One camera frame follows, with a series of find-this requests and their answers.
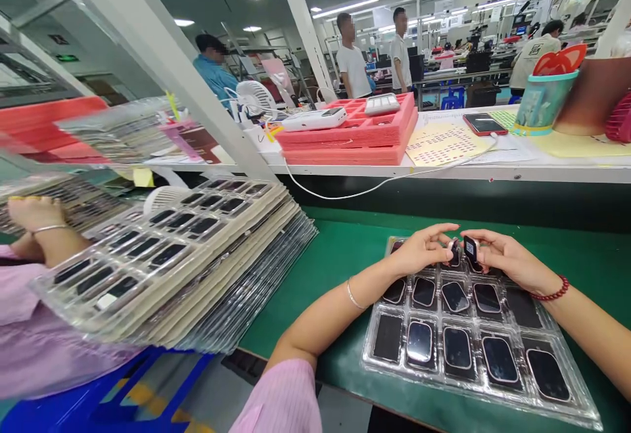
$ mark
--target man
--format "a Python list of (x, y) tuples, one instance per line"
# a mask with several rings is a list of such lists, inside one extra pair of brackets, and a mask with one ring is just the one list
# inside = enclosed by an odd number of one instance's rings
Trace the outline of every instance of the man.
[(392, 73), (392, 91), (399, 95), (400, 93), (408, 93), (412, 87), (412, 75), (409, 72), (409, 56), (406, 42), (403, 36), (408, 30), (408, 16), (406, 10), (398, 7), (394, 10), (392, 17), (396, 34), (394, 40), (390, 44), (390, 57), (392, 57), (392, 65), (394, 70)]
[(558, 39), (561, 32), (563, 32), (562, 20), (548, 22), (541, 32), (541, 37), (526, 42), (521, 52), (513, 59), (511, 64), (513, 75), (510, 81), (513, 96), (524, 95), (528, 77), (532, 75), (534, 67), (543, 54), (561, 50), (561, 41)]
[(366, 62), (362, 52), (353, 45), (355, 24), (346, 12), (337, 16), (337, 28), (342, 34), (342, 47), (337, 51), (337, 64), (340, 67), (344, 88), (349, 98), (367, 97), (372, 93), (366, 75)]
[[(224, 87), (231, 90), (237, 89), (238, 81), (230, 73), (226, 72), (223, 67), (223, 57), (228, 54), (225, 45), (216, 37), (210, 34), (200, 34), (195, 38), (195, 43), (199, 49), (199, 55), (193, 61), (193, 66), (208, 84), (212, 92), (217, 98), (224, 100), (232, 98), (228, 95)], [(226, 109), (230, 109), (229, 101), (222, 101)]]

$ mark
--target silver bracelet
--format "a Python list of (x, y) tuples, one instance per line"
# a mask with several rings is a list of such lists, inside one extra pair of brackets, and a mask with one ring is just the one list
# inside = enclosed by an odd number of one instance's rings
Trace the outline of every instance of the silver bracelet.
[(348, 279), (346, 281), (346, 291), (348, 292), (348, 297), (350, 298), (350, 301), (353, 302), (353, 305), (355, 305), (359, 309), (366, 309), (366, 308), (368, 308), (368, 307), (363, 307), (363, 306), (359, 305), (359, 303), (357, 303), (357, 301), (355, 301), (355, 297), (353, 297), (353, 294), (350, 292), (350, 279)]
[(42, 231), (48, 231), (49, 229), (63, 229), (63, 228), (69, 228), (70, 226), (68, 225), (52, 225), (52, 226), (44, 226), (43, 228), (39, 228), (36, 229), (35, 231), (32, 231), (31, 234), (36, 235), (37, 233), (41, 233)]

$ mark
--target bracelet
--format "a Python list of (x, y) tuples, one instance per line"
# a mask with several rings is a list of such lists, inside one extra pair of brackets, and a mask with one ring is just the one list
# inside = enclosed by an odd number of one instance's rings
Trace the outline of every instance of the bracelet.
[(566, 292), (567, 289), (570, 288), (570, 282), (567, 280), (566, 277), (562, 276), (561, 274), (557, 274), (561, 280), (563, 281), (563, 286), (561, 287), (561, 290), (559, 290), (556, 293), (553, 293), (552, 295), (535, 295), (534, 293), (530, 293), (530, 296), (533, 297), (535, 300), (539, 300), (541, 302), (550, 302), (552, 300), (556, 300), (557, 298), (561, 298)]
[(363, 307), (359, 305), (359, 303), (357, 303), (357, 301), (355, 300), (355, 297), (353, 297), (353, 294), (350, 292), (350, 279), (346, 281), (346, 291), (348, 292), (348, 297), (350, 298), (350, 301), (353, 302), (353, 305), (355, 305), (359, 309), (368, 308), (368, 307)]
[(36, 229), (35, 231), (31, 231), (32, 235), (36, 235), (37, 233), (41, 233), (42, 231), (48, 231), (49, 229), (64, 229), (69, 228), (68, 225), (52, 225), (52, 226), (44, 226), (43, 228)]

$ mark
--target red fan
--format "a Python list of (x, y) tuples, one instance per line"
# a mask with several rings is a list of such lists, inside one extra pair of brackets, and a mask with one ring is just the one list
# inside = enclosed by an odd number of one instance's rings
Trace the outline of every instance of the red fan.
[(611, 141), (631, 143), (631, 93), (613, 109), (605, 125), (605, 135)]
[(543, 54), (532, 72), (535, 76), (563, 75), (574, 72), (587, 53), (587, 44), (567, 47), (561, 52)]

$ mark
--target green workbench mat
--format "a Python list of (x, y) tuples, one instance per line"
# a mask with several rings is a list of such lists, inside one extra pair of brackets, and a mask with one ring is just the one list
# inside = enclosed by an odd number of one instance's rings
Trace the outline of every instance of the green workbench mat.
[[(329, 289), (383, 257), (388, 236), (409, 236), (414, 230), (443, 222), (423, 217), (304, 208), (320, 234), (296, 262), (239, 347), (269, 358), (289, 325)], [(462, 229), (485, 227), (512, 235), (595, 303), (631, 327), (627, 300), (631, 277), (626, 248), (631, 236), (591, 233), (474, 221), (450, 221)], [(585, 432), (540, 415), (523, 413), (399, 377), (366, 371), (360, 364), (370, 309), (359, 317), (320, 357), (316, 378), (405, 417), (450, 433)], [(598, 367), (566, 336), (594, 397), (606, 432), (631, 431), (631, 408)]]

